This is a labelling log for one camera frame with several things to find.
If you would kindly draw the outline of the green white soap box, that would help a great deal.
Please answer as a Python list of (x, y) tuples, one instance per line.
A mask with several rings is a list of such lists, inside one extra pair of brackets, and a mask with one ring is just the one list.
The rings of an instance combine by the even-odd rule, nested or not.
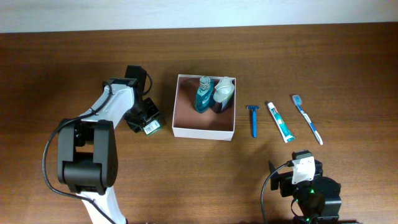
[(162, 129), (162, 125), (158, 119), (151, 121), (149, 124), (147, 124), (146, 126), (143, 127), (143, 131), (145, 132), (145, 134), (147, 136), (150, 136), (161, 129)]

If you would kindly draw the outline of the white teal toothpaste tube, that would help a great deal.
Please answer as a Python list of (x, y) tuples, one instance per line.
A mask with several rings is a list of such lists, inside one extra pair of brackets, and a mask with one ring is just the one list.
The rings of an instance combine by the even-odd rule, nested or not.
[(295, 139), (295, 136), (292, 134), (290, 129), (287, 127), (286, 123), (284, 122), (283, 118), (281, 117), (280, 113), (278, 112), (277, 108), (274, 106), (272, 102), (267, 104), (268, 109), (273, 117), (279, 132), (282, 136), (282, 139), (285, 143), (291, 142)]

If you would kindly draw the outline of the teal mouthwash bottle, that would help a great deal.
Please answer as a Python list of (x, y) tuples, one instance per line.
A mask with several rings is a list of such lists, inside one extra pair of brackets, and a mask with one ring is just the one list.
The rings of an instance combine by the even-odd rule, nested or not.
[(195, 97), (195, 109), (199, 113), (204, 113), (211, 104), (214, 81), (208, 76), (202, 76), (199, 80), (199, 87)]

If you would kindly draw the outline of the blue white toothbrush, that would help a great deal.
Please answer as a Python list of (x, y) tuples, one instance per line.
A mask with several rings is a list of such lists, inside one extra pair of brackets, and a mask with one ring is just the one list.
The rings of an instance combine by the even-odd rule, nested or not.
[(299, 110), (300, 114), (304, 117), (305, 121), (310, 126), (310, 129), (312, 130), (312, 132), (313, 132), (316, 140), (318, 141), (318, 143), (320, 145), (323, 145), (323, 140), (322, 140), (319, 132), (317, 131), (316, 127), (313, 125), (312, 120), (310, 119), (309, 115), (306, 114), (306, 112), (304, 112), (304, 110), (302, 109), (302, 99), (301, 99), (301, 97), (299, 95), (293, 95), (292, 96), (292, 100), (294, 102), (294, 105)]

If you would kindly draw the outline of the blue disposable razor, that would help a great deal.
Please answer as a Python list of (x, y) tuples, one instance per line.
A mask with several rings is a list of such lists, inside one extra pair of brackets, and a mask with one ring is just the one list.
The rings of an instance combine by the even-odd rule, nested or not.
[(260, 107), (257, 105), (248, 105), (246, 108), (251, 111), (252, 136), (253, 138), (257, 138), (257, 110)]

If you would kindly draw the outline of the clear pump soap bottle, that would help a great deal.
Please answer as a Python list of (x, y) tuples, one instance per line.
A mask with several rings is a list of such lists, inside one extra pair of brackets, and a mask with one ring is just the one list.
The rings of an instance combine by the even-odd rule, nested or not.
[(228, 108), (231, 97), (234, 93), (234, 89), (235, 86), (230, 77), (223, 77), (218, 82), (218, 84), (215, 86), (215, 92), (213, 94), (212, 110), (215, 113), (222, 113)]

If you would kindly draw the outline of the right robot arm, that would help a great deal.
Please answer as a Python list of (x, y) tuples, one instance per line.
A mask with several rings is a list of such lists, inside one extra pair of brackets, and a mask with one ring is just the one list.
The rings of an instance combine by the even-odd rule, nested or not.
[(323, 175), (323, 164), (308, 150), (292, 153), (292, 159), (279, 167), (269, 163), (266, 182), (281, 197), (292, 197), (302, 212), (294, 223), (337, 223), (341, 208), (341, 184)]

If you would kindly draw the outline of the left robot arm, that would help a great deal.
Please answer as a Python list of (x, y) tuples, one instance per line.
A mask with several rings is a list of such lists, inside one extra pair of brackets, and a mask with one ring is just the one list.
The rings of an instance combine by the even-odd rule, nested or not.
[(127, 223), (114, 183), (118, 154), (114, 130), (120, 121), (150, 136), (161, 129), (159, 110), (146, 97), (152, 79), (138, 65), (127, 66), (125, 76), (110, 78), (94, 105), (77, 118), (64, 119), (58, 134), (58, 181), (83, 201), (93, 223)]

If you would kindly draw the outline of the white cardboard box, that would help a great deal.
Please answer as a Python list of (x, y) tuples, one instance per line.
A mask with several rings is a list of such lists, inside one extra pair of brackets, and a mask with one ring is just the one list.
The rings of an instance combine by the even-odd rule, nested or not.
[(172, 130), (175, 137), (230, 141), (235, 132), (236, 94), (227, 109), (215, 113), (211, 108), (204, 113), (195, 110), (199, 75), (179, 74), (175, 91)]

